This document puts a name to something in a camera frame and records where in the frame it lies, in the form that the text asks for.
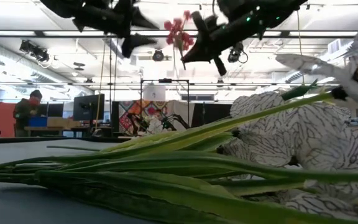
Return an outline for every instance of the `black cord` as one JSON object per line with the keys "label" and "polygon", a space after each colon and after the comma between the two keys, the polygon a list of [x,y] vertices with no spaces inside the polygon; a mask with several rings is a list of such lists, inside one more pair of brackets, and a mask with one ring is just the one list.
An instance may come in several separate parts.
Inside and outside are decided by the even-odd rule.
{"label": "black cord", "polygon": [[247,53],[244,52],[244,50],[242,51],[242,53],[243,53],[245,56],[247,56],[247,60],[245,60],[245,62],[241,62],[240,59],[239,59],[238,62],[240,62],[240,63],[247,63],[247,62],[248,62],[248,55],[247,55]]}
{"label": "black cord", "polygon": [[215,15],[215,0],[212,0],[212,13]]}

